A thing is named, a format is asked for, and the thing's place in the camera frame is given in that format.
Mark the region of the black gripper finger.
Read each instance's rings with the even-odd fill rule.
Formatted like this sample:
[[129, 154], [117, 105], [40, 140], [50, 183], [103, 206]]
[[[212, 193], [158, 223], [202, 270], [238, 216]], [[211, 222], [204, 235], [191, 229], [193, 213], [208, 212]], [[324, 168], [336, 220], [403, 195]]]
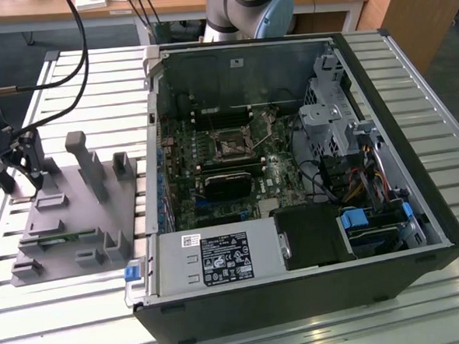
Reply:
[[18, 139], [21, 151], [20, 172], [39, 191], [43, 186], [42, 165], [44, 151], [36, 129], [26, 132]]
[[0, 188], [5, 194], [13, 193], [16, 189], [13, 176], [7, 172], [7, 169], [10, 166], [11, 163], [7, 159], [0, 157]]

